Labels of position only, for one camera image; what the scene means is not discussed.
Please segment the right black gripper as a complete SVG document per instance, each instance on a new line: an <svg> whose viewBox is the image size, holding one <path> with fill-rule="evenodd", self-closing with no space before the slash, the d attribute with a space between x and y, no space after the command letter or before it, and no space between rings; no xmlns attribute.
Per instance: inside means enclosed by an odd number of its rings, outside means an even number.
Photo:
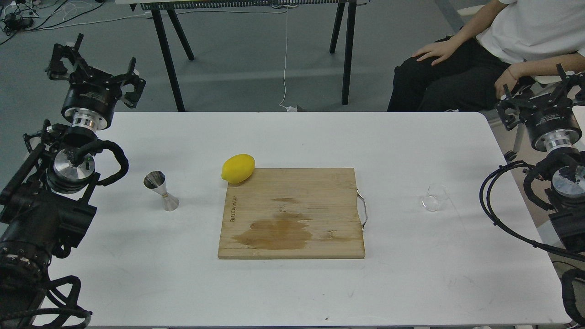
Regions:
<svg viewBox="0 0 585 329"><path fill-rule="evenodd" d="M524 124L534 150L552 152L561 147L573 147L581 139L583 132L572 110L573 106L585 105L584 73L567 74L559 63L556 65L560 83L550 96L550 107L528 116ZM569 91L579 86L575 99L568 98ZM496 113L506 130L514 129L520 123L520 112L527 107L527 99L522 98L530 85L517 84L510 89L503 85L504 94L495 105Z"/></svg>

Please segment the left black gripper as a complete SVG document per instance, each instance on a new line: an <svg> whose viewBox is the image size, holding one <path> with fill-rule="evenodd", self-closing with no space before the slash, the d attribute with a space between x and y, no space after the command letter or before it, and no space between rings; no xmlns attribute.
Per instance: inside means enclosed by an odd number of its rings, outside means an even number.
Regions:
<svg viewBox="0 0 585 329"><path fill-rule="evenodd" d="M134 72L137 58L131 58L126 73L109 78L109 85L88 83L92 78L92 68L79 53L84 35L77 36L73 46L56 43L48 67L48 79L64 80L70 84L61 108L61 115L72 125L88 118L94 131L111 126L117 101L134 109L142 96L146 81ZM131 85L132 91L123 92L123 87Z"/></svg>

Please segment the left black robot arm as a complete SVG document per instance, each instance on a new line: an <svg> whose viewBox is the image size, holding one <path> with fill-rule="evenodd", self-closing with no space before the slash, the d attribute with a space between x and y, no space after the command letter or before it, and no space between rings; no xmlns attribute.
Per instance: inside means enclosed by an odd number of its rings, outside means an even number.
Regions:
<svg viewBox="0 0 585 329"><path fill-rule="evenodd" d="M66 329L71 317L80 320L73 329L84 329L92 317L78 304L80 279L51 279L48 267L85 237L97 211L89 204L94 189L128 172L123 149L96 133L111 126L118 101L136 106L146 82L134 72L135 58L120 75L88 65L79 53L82 39L55 44L46 69L49 79L69 83L61 109L67 124L45 120L40 131L23 136L29 154L1 192L3 329L33 329L41 315L54 316L43 329Z"/></svg>

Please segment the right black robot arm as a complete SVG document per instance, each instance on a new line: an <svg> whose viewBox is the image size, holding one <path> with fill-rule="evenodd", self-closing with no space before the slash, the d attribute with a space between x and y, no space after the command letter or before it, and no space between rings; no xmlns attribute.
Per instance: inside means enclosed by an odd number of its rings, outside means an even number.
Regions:
<svg viewBox="0 0 585 329"><path fill-rule="evenodd" d="M528 98L522 88L505 87L496 111L507 130L524 127L533 149L547 156L535 165L514 157L489 174L480 187L480 205L493 224L534 248L573 260L584 260L584 152L576 148L583 133L573 113L584 104L584 74L566 73L557 65L559 82L549 94ZM550 211L549 219L563 247L543 244L510 229L495 214L490 195L506 172L523 169L526 197Z"/></svg>

